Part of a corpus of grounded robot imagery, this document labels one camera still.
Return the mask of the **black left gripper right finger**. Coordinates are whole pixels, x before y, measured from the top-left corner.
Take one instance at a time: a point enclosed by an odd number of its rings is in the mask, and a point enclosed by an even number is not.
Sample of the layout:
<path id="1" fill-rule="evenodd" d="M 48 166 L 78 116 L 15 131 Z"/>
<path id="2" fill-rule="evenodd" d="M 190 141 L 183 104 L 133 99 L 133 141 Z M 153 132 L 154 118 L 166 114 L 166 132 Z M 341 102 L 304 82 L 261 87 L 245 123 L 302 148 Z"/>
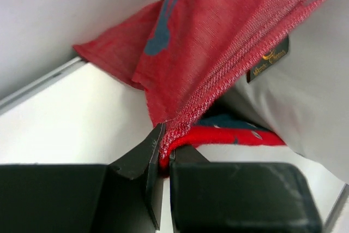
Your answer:
<path id="1" fill-rule="evenodd" d="M 210 162 L 192 146 L 170 155 L 175 232 L 322 232 L 303 173 L 289 163 Z"/>

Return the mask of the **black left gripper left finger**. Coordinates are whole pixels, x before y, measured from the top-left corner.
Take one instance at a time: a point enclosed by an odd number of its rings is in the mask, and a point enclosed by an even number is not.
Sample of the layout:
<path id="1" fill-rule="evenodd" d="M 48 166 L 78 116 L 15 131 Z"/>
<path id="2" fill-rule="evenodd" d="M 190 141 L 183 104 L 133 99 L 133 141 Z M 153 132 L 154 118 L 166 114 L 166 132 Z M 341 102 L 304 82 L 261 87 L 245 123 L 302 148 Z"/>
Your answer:
<path id="1" fill-rule="evenodd" d="M 108 165 L 2 165 L 1 232 L 156 232 L 165 129 Z"/>

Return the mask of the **red patterned pillowcase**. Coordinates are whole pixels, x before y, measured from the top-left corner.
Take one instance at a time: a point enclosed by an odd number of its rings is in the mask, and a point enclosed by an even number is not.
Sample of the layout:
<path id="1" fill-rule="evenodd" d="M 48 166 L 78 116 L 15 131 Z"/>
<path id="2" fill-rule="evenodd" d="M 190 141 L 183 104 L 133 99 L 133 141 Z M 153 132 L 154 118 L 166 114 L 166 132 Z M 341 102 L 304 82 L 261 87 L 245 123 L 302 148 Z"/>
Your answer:
<path id="1" fill-rule="evenodd" d="M 208 108 L 325 0 L 160 0 L 77 54 L 146 95 L 154 125 L 164 124 L 159 165 L 184 145 L 280 146 L 272 131 L 234 121 L 199 124 Z"/>

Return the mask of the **white pillow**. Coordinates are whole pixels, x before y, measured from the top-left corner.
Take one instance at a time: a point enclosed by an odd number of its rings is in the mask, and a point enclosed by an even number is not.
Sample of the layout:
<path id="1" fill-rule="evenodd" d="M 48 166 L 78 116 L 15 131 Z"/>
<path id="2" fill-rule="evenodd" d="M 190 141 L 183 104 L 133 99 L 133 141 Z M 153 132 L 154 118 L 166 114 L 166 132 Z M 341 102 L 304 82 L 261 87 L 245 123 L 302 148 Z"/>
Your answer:
<path id="1" fill-rule="evenodd" d="M 280 62 L 220 101 L 347 182 L 348 0 L 326 0 L 289 39 Z"/>

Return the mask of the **aluminium table frame rail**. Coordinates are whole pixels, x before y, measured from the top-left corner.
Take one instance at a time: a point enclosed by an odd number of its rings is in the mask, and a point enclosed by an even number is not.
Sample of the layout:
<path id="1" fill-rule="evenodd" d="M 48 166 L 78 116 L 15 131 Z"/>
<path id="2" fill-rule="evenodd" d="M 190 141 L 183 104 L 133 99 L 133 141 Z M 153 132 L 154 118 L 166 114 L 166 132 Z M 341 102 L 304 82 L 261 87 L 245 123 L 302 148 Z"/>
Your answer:
<path id="1" fill-rule="evenodd" d="M 53 71 L 43 75 L 42 77 L 26 85 L 25 87 L 3 98 L 1 100 L 1 115 L 8 112 L 10 109 L 22 104 L 24 101 L 33 97 L 35 94 L 50 87 L 60 79 L 65 78 L 69 74 L 78 70 L 78 68 L 83 67 L 85 64 L 86 62 L 82 58 L 75 57 L 62 66 L 59 66 Z"/>

